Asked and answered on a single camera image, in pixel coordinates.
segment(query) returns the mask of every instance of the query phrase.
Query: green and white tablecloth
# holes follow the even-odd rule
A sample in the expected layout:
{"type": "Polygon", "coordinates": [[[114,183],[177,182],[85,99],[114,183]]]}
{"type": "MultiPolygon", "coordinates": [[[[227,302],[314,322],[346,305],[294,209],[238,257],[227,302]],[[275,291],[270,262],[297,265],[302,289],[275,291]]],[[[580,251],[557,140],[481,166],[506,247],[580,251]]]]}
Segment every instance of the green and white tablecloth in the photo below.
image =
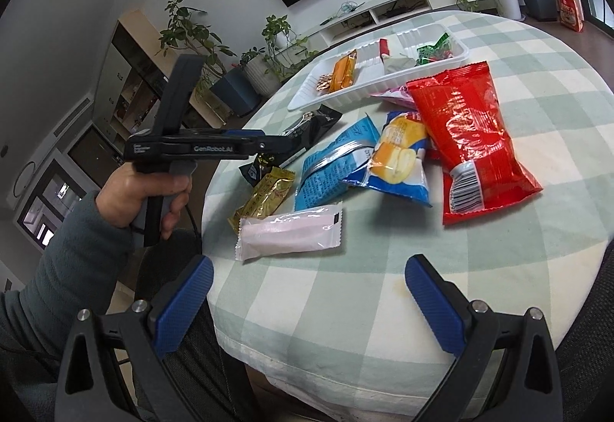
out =
{"type": "MultiPolygon", "coordinates": [[[[226,218],[249,197],[237,162],[222,162],[203,209],[203,253],[215,266],[209,304],[222,347],[338,420],[361,410],[415,415],[449,368],[407,291],[407,258],[424,253],[469,300],[523,314],[538,306],[555,347],[582,306],[614,230],[614,96],[563,42],[519,22],[440,12],[383,28],[336,48],[439,22],[489,62],[517,157],[543,185],[519,207],[443,228],[441,169],[427,164],[434,207],[354,189],[343,196],[339,250],[235,262],[226,218]]],[[[287,105],[309,65],[246,128],[277,134],[297,118],[287,105]]],[[[345,113],[316,149],[367,112],[345,113]]],[[[303,158],[293,164],[297,183],[303,158]]],[[[289,199],[280,210],[292,210],[289,199]]],[[[486,395],[480,388],[477,399],[486,395]]]]}

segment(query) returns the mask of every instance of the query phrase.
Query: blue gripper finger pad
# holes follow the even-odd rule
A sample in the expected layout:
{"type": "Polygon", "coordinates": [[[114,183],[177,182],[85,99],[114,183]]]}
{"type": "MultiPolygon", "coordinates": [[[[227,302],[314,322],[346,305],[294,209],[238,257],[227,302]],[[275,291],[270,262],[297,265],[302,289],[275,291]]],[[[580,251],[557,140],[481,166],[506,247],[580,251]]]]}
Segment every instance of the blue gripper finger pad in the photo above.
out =
{"type": "Polygon", "coordinates": [[[203,256],[156,320],[153,346],[159,358],[177,351],[213,285],[213,263],[203,256]]]}
{"type": "Polygon", "coordinates": [[[415,257],[405,265],[405,283],[441,348],[459,357],[465,349],[462,320],[415,257]]]}

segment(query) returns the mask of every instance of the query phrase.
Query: tv stand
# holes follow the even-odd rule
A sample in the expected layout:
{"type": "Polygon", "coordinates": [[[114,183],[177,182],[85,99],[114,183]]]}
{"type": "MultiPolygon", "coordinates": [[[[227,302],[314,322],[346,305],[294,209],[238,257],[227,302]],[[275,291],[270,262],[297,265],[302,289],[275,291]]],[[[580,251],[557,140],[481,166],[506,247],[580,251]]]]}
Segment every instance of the tv stand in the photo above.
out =
{"type": "Polygon", "coordinates": [[[373,0],[306,30],[299,37],[308,38],[309,49],[324,51],[385,25],[456,4],[457,0],[373,0]]]}

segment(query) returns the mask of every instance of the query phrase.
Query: air vent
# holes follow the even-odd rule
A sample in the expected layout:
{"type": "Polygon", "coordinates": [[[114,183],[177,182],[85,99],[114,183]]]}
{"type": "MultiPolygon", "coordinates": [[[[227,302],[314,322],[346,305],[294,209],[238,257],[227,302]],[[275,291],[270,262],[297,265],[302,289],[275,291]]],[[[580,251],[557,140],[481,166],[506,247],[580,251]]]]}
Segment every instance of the air vent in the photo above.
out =
{"type": "Polygon", "coordinates": [[[68,117],[66,117],[66,118],[65,118],[65,119],[62,121],[62,124],[60,124],[60,125],[58,126],[58,128],[57,128],[57,129],[56,129],[56,130],[53,132],[53,135],[54,135],[55,137],[59,137],[59,135],[60,135],[60,134],[62,134],[62,131],[68,127],[68,124],[70,124],[70,123],[71,123],[71,122],[74,120],[74,118],[75,118],[76,116],[78,116],[78,115],[79,115],[79,112],[80,112],[81,110],[83,110],[85,107],[87,107],[87,105],[89,104],[89,102],[90,102],[90,99],[89,99],[89,98],[85,98],[85,99],[84,99],[84,100],[83,100],[83,101],[82,101],[82,102],[81,102],[81,103],[80,103],[80,104],[77,106],[77,108],[75,108],[75,109],[74,109],[74,110],[71,112],[71,114],[70,114],[68,117]]]}

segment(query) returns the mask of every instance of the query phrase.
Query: black snack wrapper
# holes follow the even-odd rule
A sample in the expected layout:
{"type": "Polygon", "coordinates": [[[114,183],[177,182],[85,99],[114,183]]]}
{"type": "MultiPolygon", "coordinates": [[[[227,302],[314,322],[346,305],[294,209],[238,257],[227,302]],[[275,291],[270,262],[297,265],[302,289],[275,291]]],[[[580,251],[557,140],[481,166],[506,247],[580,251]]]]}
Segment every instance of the black snack wrapper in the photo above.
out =
{"type": "Polygon", "coordinates": [[[273,166],[283,169],[311,149],[339,122],[342,115],[341,112],[325,105],[321,105],[317,110],[308,111],[281,133],[282,136],[290,136],[293,139],[294,146],[291,152],[257,155],[252,164],[239,167],[241,174],[251,186],[256,186],[266,174],[271,172],[273,166]]]}

